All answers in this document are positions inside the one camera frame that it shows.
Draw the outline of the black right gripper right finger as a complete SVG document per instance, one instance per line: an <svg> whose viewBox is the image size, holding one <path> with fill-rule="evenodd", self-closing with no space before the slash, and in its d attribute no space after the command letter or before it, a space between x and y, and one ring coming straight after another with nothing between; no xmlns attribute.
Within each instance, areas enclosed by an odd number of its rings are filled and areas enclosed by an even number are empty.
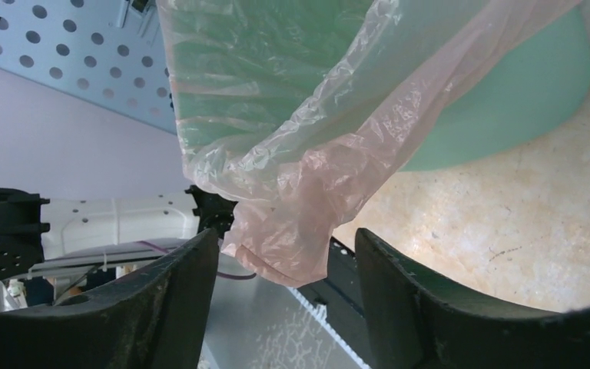
<svg viewBox="0 0 590 369"><path fill-rule="evenodd" d="M558 313L494 298L365 228L355 252L378 368L590 368L590 307Z"/></svg>

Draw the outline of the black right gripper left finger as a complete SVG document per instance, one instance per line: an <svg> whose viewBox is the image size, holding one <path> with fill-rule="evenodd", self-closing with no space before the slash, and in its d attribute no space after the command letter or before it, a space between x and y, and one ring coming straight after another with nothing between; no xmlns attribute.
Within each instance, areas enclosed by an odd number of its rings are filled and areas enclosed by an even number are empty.
<svg viewBox="0 0 590 369"><path fill-rule="evenodd" d="M0 313L0 368L195 368L217 276L215 231L59 304Z"/></svg>

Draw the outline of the pink translucent trash bag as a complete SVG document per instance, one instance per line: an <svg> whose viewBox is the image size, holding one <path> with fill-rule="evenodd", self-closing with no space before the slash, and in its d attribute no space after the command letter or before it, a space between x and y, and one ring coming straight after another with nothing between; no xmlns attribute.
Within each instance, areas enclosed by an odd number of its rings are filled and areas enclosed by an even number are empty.
<svg viewBox="0 0 590 369"><path fill-rule="evenodd" d="M159 1L187 178L236 202L222 251L324 279L333 231L441 111L574 1Z"/></svg>

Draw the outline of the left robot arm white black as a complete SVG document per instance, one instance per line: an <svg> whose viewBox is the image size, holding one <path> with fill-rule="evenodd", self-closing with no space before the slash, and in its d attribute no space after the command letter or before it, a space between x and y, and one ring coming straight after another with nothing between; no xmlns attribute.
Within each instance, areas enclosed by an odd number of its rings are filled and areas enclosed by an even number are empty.
<svg viewBox="0 0 590 369"><path fill-rule="evenodd" d="M53 278L60 300L90 273L144 266L207 229L223 236L234 206L196 186L95 201L0 188L0 311L25 306L5 290L7 281Z"/></svg>

